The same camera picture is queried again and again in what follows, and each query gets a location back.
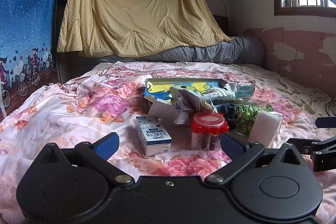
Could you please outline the white quilted baby cloth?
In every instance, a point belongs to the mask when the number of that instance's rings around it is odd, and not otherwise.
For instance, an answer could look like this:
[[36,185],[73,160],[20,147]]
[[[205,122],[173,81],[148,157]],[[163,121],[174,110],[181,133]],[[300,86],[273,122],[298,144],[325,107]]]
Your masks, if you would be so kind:
[[212,101],[230,101],[236,98],[236,95],[232,91],[228,91],[224,88],[210,88],[202,93],[202,96]]

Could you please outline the grey face mask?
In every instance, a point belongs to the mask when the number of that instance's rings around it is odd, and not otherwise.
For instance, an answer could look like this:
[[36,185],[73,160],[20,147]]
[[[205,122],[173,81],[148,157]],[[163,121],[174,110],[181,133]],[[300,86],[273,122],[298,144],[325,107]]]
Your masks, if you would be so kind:
[[177,125],[189,124],[191,118],[197,113],[217,113],[212,100],[187,89],[171,87],[170,93],[174,101]]

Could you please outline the clear jar of green stars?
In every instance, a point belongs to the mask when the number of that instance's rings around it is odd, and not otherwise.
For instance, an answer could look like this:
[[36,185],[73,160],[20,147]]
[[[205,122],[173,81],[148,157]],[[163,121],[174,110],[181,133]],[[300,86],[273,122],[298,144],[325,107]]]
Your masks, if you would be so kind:
[[234,130],[241,135],[248,136],[252,131],[252,127],[259,112],[271,112],[272,110],[273,108],[271,104],[261,101],[238,104],[235,113],[235,120],[232,124]]

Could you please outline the red lid tube container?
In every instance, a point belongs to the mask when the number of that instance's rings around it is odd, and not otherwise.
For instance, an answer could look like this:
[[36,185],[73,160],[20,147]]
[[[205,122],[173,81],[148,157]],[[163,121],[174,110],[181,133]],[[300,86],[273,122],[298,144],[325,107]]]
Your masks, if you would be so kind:
[[221,134],[229,132],[229,125],[222,113],[197,113],[190,123],[191,149],[219,149]]

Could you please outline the floral pink bed sheet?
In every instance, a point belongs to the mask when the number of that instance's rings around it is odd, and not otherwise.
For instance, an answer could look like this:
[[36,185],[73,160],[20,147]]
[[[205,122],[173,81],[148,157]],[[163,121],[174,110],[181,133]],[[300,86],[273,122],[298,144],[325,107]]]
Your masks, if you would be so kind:
[[64,84],[36,90],[1,121],[1,222],[20,223],[23,214],[15,192],[18,183],[47,143],[61,148],[94,142],[118,133],[120,148],[110,162],[138,178],[148,176],[206,176],[225,166],[219,151],[193,151],[187,127],[165,124],[173,139],[168,153],[147,157],[135,131],[137,116],[146,115],[143,96],[149,78],[223,79],[255,82],[253,98],[269,103],[283,115],[272,147],[290,138],[328,139],[335,129],[318,129],[314,122],[326,115],[330,97],[256,65],[214,63],[102,63]]

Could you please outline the small blue white milk carton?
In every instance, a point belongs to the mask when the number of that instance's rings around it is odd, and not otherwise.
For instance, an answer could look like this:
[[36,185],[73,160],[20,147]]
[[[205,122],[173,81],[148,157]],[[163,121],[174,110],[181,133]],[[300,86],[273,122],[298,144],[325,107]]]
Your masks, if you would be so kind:
[[155,156],[170,151],[172,138],[158,118],[138,116],[135,129],[145,156]]

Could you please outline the shallow tray with cartoon print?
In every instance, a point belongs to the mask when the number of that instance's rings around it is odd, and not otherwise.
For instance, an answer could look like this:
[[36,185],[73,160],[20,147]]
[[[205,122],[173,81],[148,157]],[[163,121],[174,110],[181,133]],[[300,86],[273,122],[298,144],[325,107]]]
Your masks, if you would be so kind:
[[186,91],[209,99],[213,104],[218,105],[250,99],[255,93],[255,82],[246,80],[236,83],[222,79],[193,78],[147,79],[144,97],[150,102],[155,100],[173,102],[175,93],[178,91]]

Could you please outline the grey rolled duvet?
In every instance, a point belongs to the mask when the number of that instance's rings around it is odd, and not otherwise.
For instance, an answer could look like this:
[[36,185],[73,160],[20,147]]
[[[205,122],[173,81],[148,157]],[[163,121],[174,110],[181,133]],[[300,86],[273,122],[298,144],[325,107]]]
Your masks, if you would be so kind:
[[100,63],[116,61],[196,62],[218,64],[262,65],[265,57],[264,44],[253,36],[235,36],[230,42],[219,42],[209,47],[176,47],[145,57],[99,57]]

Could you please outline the yellow dotted hanging blanket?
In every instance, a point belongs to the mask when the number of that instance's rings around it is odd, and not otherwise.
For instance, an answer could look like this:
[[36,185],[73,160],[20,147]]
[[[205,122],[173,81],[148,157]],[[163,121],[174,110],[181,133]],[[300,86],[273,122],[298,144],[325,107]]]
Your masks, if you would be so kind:
[[67,0],[57,50],[145,57],[229,41],[206,0]]

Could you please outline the blue bicycle print curtain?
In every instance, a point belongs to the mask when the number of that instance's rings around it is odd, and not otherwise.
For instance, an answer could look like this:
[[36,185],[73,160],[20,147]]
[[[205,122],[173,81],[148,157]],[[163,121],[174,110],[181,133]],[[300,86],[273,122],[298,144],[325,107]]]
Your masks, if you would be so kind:
[[1,0],[1,118],[38,88],[58,81],[55,0]]

